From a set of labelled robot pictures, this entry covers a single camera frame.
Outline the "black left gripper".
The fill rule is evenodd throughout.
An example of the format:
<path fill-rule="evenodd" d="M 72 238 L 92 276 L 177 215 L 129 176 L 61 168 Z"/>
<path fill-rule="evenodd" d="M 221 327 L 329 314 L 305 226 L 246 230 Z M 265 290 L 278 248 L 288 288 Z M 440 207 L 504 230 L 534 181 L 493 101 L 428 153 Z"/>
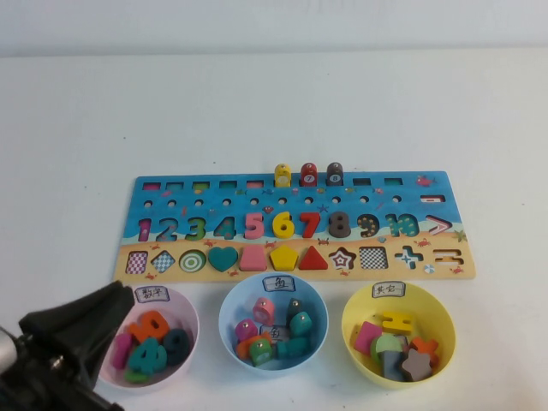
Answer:
<path fill-rule="evenodd" d="M 54 320 L 68 325 L 92 318 L 87 350 L 73 359 L 33 340 L 1 330 L 2 410 L 120 410 L 94 388 L 106 352 L 134 306 L 133 291 L 113 282 L 78 300 L 51 309 Z"/>

